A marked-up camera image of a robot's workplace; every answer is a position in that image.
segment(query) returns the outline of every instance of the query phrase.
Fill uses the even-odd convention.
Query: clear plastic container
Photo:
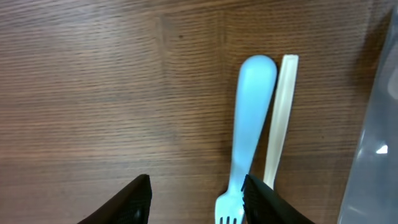
[[[398,223],[398,7],[369,99],[339,224]]]

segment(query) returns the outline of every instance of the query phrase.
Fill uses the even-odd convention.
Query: fork handle
[[[298,55],[285,55],[280,68],[268,138],[266,168],[264,171],[264,183],[271,189],[274,189],[276,172],[284,146],[298,65]]]
[[[276,65],[264,55],[248,58],[239,72],[229,192],[240,192],[260,138],[274,91]]]

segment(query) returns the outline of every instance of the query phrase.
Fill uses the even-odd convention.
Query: chopstick
[[[299,66],[298,55],[284,55],[275,93],[272,112],[271,129],[269,132],[264,183],[274,189],[274,182],[280,156],[284,146],[285,135],[289,123],[290,110],[293,102],[294,87]]]

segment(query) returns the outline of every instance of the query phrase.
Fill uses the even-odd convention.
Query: wood grain surface
[[[1,1],[0,223],[76,223],[143,173],[149,223],[213,223],[254,54],[300,55],[276,189],[336,223],[393,4]]]

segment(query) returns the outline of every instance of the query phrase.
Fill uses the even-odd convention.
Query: plastic fork
[[[231,173],[228,190],[216,200],[216,224],[240,224],[244,216],[242,186],[260,138],[276,80],[276,65],[263,55],[248,58],[236,91]]]

